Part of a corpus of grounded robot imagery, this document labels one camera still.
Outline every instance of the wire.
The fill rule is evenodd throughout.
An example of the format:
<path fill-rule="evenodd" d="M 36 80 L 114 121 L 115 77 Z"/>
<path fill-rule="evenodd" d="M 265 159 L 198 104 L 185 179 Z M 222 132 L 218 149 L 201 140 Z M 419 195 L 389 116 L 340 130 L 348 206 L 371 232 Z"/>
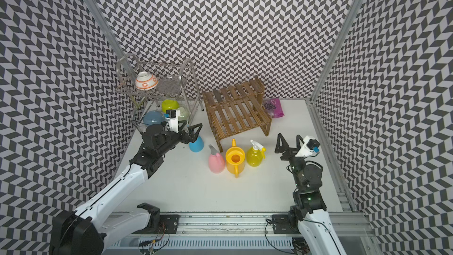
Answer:
<path fill-rule="evenodd" d="M 314 150 L 311 150 L 311 151 L 314 152 Z M 317 152 L 316 155 L 311 156 L 311 157 L 315 157 L 315 156 L 319 155 L 319 153 L 320 153 L 320 152 Z"/>
<path fill-rule="evenodd" d="M 129 169 L 127 170 L 126 174 L 121 177 L 115 184 L 112 185 L 112 187 L 110 187 L 103 195 L 99 196 L 99 198 L 93 202 L 93 204 L 90 205 L 90 207 L 93 207 L 94 204 L 96 204 L 97 201 L 99 201 L 102 197 L 104 197 L 105 195 L 107 195 L 107 193 L 113 189 L 113 187 L 115 187 L 116 184 L 120 183 L 121 180 L 124 179 L 124 177 L 129 173 L 130 171 L 130 168 L 132 167 L 132 164 L 129 165 Z"/>
<path fill-rule="evenodd" d="M 60 243 L 58 244 L 58 247 L 60 248 L 61 247 L 61 244 L 63 243 L 63 239 L 65 237 L 65 235 L 67 234 L 67 232 L 69 231 L 69 229 L 71 228 L 71 226 L 77 222 L 77 220 L 80 218 L 80 216 L 85 213 L 88 209 L 85 209 L 82 213 L 80 213 L 80 215 L 77 216 L 77 218 L 75 220 L 72 221 L 72 223 L 67 227 L 67 229 L 65 230 L 65 232 L 63 233 L 63 236 L 60 238 Z"/>
<path fill-rule="evenodd" d="M 162 225 L 159 225 L 159 229 L 156 229 L 157 230 L 156 238 L 154 240 L 147 240 L 147 241 L 143 241 L 143 242 L 139 243 L 139 247 L 144 247 L 144 246 L 147 246 L 150 244 L 154 245 L 154 243 L 161 241 L 165 235 L 165 228 L 164 228 L 164 233 L 162 234 L 162 236 L 159 239 L 157 239 L 160 234 L 161 229 L 162 229 Z"/>
<path fill-rule="evenodd" d="M 139 252 L 140 252 L 141 254 L 144 254 L 145 251 L 144 251 L 144 249 L 143 249 L 143 246 L 142 246 L 142 250 L 140 251 L 140 238 L 141 238 L 141 236 L 139 237 L 139 241 L 138 241 L 137 248 L 139 249 Z"/>
<path fill-rule="evenodd" d="M 163 235 L 161 236 L 161 238 L 159 239 L 159 241 L 161 241 L 161 240 L 162 240 L 162 238 L 164 238 L 164 235 L 165 235 L 165 224 L 164 224 L 164 223 L 162 223 L 162 225 L 164 226 L 164 234 L 163 234 Z"/>
<path fill-rule="evenodd" d="M 310 247 L 307 243 L 307 241 L 305 241 L 305 239 L 302 237 L 302 242 L 297 242 L 295 240 L 296 238 L 293 237 L 293 247 L 295 249 L 295 251 L 302 251 L 302 254 L 304 255 L 307 255 L 309 252 L 310 252 Z"/>
<path fill-rule="evenodd" d="M 275 247 L 275 246 L 272 245 L 272 243 L 269 241 L 269 239 L 267 239 L 267 235 L 266 235 L 267 226 L 268 226 L 269 224 L 271 224 L 272 221 L 271 221 L 270 219 L 266 219 L 266 222 L 267 222 L 267 224 L 266 224 L 266 227 L 264 228 L 264 236 L 265 236 L 265 238 L 266 238 L 266 240 L 267 240 L 267 243 L 269 243 L 269 245 L 272 246 L 272 247 L 273 247 L 275 250 L 277 250 L 277 251 L 280 251 L 280 252 L 283 252 L 283 253 L 288 253 L 288 254 L 295 254 L 294 252 L 286 252 L 286 251 L 277 249 L 277 247 Z"/>
<path fill-rule="evenodd" d="M 323 223 L 321 223 L 321 222 L 319 222 L 319 221 L 309 221 L 309 222 L 313 222 L 313 223 L 315 223 L 315 224 L 320 224 L 320 225 L 323 225 L 323 226 L 324 226 L 324 228 L 329 232 L 330 238 L 332 238 L 332 241 L 333 241 L 333 243 L 335 244 L 335 247 L 337 247 L 338 254 L 341 255 L 341 252 L 340 252 L 340 249 L 339 249 L 338 246 L 337 246 L 337 243 L 336 243 L 335 240 L 333 239 L 333 236 L 332 236 L 332 234 L 330 233 L 330 230 L 325 226 L 325 224 L 323 224 Z"/>
<path fill-rule="evenodd" d="M 154 250 L 152 254 L 156 253 L 157 251 L 161 250 L 163 247 L 167 246 L 168 242 L 170 241 L 170 234 L 169 233 L 167 233 L 167 234 L 168 234 L 167 242 L 164 244 L 164 246 L 160 247 L 159 249 Z"/>
<path fill-rule="evenodd" d="M 294 175 L 295 177 L 297 177 L 297 178 L 302 182 L 303 185 L 309 183 L 309 182 L 307 181 L 307 179 L 304 179 L 304 178 L 300 177 L 299 175 L 297 175 L 297 173 L 294 173 L 294 172 L 289 168 L 290 166 L 291 166 L 291 165 L 289 165 L 289 166 L 286 167 L 286 170 L 287 170 L 287 171 L 289 171 L 292 175 Z"/>
<path fill-rule="evenodd" d="M 317 166 L 319 166 L 319 167 L 320 167 L 320 169 L 321 169 L 321 172 L 322 172 L 322 171 L 324 170 L 323 166 L 322 166 L 322 165 L 320 165 L 319 163 L 315 162 L 315 161 L 305 161 L 305 163 L 306 163 L 306 164 L 307 164 L 307 163 L 314 163 L 315 165 L 317 165 Z"/>

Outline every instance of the pink spray bottle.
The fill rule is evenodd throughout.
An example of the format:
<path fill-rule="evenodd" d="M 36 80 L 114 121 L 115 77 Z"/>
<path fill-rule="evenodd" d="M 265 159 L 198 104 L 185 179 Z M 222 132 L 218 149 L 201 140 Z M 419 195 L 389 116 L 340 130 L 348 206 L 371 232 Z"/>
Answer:
<path fill-rule="evenodd" d="M 225 160 L 212 145 L 209 145 L 209 148 L 211 149 L 211 155 L 208 160 L 209 169 L 213 173 L 221 173 L 225 169 Z"/>

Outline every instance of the white bowl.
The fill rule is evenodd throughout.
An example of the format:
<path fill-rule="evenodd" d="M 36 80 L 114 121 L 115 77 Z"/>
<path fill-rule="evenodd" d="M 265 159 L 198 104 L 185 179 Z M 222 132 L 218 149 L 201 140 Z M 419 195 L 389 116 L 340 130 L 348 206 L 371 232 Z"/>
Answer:
<path fill-rule="evenodd" d="M 158 82 L 159 81 L 154 74 L 147 71 L 141 71 L 135 80 L 135 87 L 141 90 L 148 90 L 156 87 Z"/>

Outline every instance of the spray nozzle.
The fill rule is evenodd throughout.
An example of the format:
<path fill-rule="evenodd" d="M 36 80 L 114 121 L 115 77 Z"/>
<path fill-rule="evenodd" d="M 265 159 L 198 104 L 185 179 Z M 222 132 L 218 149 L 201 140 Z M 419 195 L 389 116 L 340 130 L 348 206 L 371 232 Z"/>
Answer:
<path fill-rule="evenodd" d="M 260 143 L 258 143 L 256 141 L 250 140 L 250 142 L 253 145 L 253 150 L 260 151 L 263 158 L 266 158 L 266 156 L 264 156 L 264 152 L 266 151 L 266 148 L 264 148 L 263 145 L 261 145 Z"/>
<path fill-rule="evenodd" d="M 216 154 L 219 153 L 219 151 L 216 150 L 216 148 L 214 148 L 214 146 L 209 145 L 209 148 L 211 149 L 211 155 L 214 155 L 214 156 L 215 156 Z"/>

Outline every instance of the chevron patterned wall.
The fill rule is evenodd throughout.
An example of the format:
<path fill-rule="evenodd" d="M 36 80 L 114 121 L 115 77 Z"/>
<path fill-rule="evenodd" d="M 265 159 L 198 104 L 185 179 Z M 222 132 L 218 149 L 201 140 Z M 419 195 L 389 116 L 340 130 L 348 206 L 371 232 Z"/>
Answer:
<path fill-rule="evenodd" d="M 112 177 L 128 102 L 81 0 L 0 0 L 0 18 L 0 254 L 46 254 L 52 216 Z"/>
<path fill-rule="evenodd" d="M 352 0 L 96 0 L 122 48 L 194 60 L 201 89 L 258 75 L 271 97 L 309 97 Z"/>
<path fill-rule="evenodd" d="M 453 254 L 453 0 L 366 0 L 316 105 L 386 254 Z"/>

